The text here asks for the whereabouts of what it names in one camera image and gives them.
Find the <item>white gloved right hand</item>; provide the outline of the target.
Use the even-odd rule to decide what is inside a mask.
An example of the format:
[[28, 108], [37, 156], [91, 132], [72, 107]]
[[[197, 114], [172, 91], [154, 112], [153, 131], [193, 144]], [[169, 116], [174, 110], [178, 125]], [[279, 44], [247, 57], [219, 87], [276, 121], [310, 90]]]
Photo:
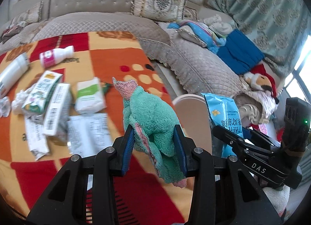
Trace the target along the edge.
[[263, 188], [264, 193], [272, 203], [273, 207], [281, 217], [286, 209], [289, 200], [290, 187], [284, 185], [277, 189], [270, 187]]

